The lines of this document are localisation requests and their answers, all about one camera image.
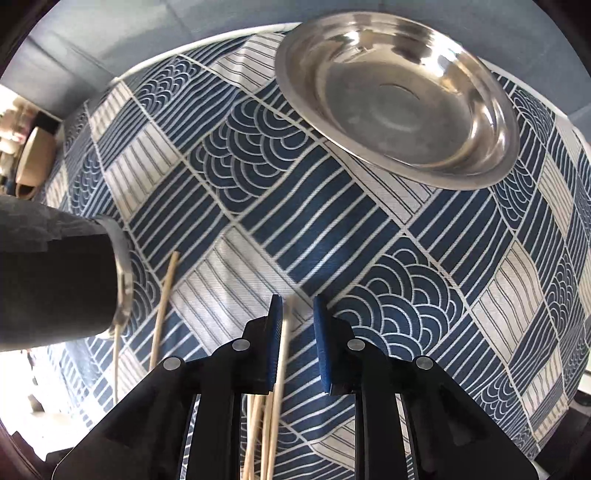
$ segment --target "gray wall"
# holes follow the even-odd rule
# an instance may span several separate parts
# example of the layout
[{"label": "gray wall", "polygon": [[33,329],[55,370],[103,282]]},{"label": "gray wall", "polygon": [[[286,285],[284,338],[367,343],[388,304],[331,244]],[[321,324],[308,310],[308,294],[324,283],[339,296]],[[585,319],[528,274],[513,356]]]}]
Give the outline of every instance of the gray wall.
[{"label": "gray wall", "polygon": [[532,0],[61,0],[0,82],[64,118],[114,76],[164,51],[347,9],[383,10],[446,33],[527,82],[591,138],[591,78]]}]

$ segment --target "blue and white patterned tablecloth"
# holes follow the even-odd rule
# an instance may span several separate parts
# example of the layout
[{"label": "blue and white patterned tablecloth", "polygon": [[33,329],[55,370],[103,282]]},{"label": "blue and white patterned tablecloth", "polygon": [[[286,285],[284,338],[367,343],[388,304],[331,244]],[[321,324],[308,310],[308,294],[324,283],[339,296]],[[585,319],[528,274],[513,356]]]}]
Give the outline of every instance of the blue and white patterned tablecloth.
[{"label": "blue and white patterned tablecloth", "polygon": [[[430,355],[530,458],[567,410],[591,340],[591,164],[567,120],[499,81],[518,116],[511,174],[474,192],[372,168],[291,108],[280,33],[173,55],[86,102],[40,196],[124,228],[135,274],[119,396],[161,356],[239,336],[279,293],[292,320],[275,477],[352,477],[353,398],[322,392],[311,298],[392,356]],[[112,342],[43,350],[90,427],[112,408]]]}]

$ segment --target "wooden skewer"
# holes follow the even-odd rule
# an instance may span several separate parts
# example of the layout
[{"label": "wooden skewer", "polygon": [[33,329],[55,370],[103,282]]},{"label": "wooden skewer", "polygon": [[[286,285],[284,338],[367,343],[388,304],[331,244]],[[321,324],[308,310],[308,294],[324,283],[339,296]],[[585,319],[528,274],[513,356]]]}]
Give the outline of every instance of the wooden skewer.
[{"label": "wooden skewer", "polygon": [[243,480],[254,480],[254,476],[250,479],[248,477],[255,464],[256,431],[261,421],[262,399],[263,395],[256,395],[252,401],[251,425],[246,434],[246,455],[244,456],[244,469],[242,471]]},{"label": "wooden skewer", "polygon": [[113,405],[119,403],[119,341],[121,339],[121,325],[115,324],[113,343]]},{"label": "wooden skewer", "polygon": [[[255,395],[253,394],[248,394],[246,396],[246,445],[248,445],[248,442],[251,441],[251,438],[249,436],[249,432],[251,431],[251,424],[252,424],[252,404],[255,400]],[[255,478],[255,462],[252,463],[252,468],[250,472],[244,472],[242,474],[242,480],[254,480]]]},{"label": "wooden skewer", "polygon": [[269,463],[269,436],[271,434],[271,414],[273,409],[271,392],[265,400],[265,413],[262,417],[262,445],[261,445],[261,480],[267,480],[267,465]]},{"label": "wooden skewer", "polygon": [[275,452],[277,451],[277,437],[279,434],[279,418],[281,416],[281,402],[283,400],[283,383],[285,382],[285,369],[287,367],[287,356],[290,343],[290,321],[287,315],[283,318],[281,326],[281,340],[279,343],[279,361],[277,364],[277,380],[273,391],[273,407],[271,411],[271,425],[269,434],[269,449],[267,452],[267,480],[273,479],[275,470]]},{"label": "wooden skewer", "polygon": [[174,270],[177,268],[179,253],[174,251],[170,256],[168,263],[168,270],[164,277],[164,286],[162,287],[162,295],[160,296],[160,305],[158,306],[158,314],[156,316],[156,325],[154,326],[154,336],[152,337],[152,353],[150,355],[150,370],[152,370],[158,363],[158,348],[160,347],[160,334],[162,332],[162,324],[166,316],[166,305],[168,305],[168,298],[170,297],[170,290],[173,288]]}]

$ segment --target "metal plate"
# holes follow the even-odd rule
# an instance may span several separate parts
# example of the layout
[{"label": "metal plate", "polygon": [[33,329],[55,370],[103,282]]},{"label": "metal plate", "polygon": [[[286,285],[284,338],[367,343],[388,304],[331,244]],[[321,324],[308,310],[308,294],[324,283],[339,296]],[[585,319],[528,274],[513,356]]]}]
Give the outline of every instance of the metal plate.
[{"label": "metal plate", "polygon": [[469,190],[502,180],[519,136],[490,71],[426,25],[375,12],[301,24],[275,71],[294,109],[366,162],[435,187]]}]

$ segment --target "table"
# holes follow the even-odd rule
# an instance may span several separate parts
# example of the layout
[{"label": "table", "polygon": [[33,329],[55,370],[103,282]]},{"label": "table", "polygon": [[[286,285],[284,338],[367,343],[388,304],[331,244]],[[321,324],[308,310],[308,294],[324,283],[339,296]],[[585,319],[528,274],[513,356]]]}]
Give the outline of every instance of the table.
[{"label": "table", "polygon": [[[283,34],[175,54],[66,121],[38,200],[109,215],[128,237],[135,298],[119,398],[146,374],[178,250],[161,357],[208,355],[264,315],[272,293],[284,298],[292,331],[276,478],[352,477],[353,400],[320,385],[319,293],[390,355],[433,357],[535,457],[577,390],[591,342],[582,143],[551,105],[498,72],[521,141],[502,182],[457,192],[393,176],[291,108],[273,71]],[[67,409],[89,427],[113,406],[111,349],[90,338],[40,353],[62,379]]]}]

